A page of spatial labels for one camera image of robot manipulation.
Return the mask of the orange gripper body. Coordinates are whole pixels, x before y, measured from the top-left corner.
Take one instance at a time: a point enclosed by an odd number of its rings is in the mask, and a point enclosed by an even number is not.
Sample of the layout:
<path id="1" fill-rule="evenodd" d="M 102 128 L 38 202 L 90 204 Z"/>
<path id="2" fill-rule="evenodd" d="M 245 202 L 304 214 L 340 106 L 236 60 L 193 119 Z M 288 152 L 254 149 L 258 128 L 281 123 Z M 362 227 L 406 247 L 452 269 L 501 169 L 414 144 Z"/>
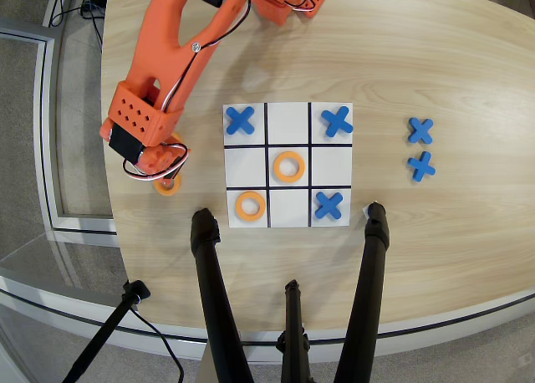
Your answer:
<path id="1" fill-rule="evenodd" d="M 161 144 L 146 147 L 140 154 L 135 168 L 140 179 L 160 179 L 178 171 L 189 156 L 183 144 Z"/>

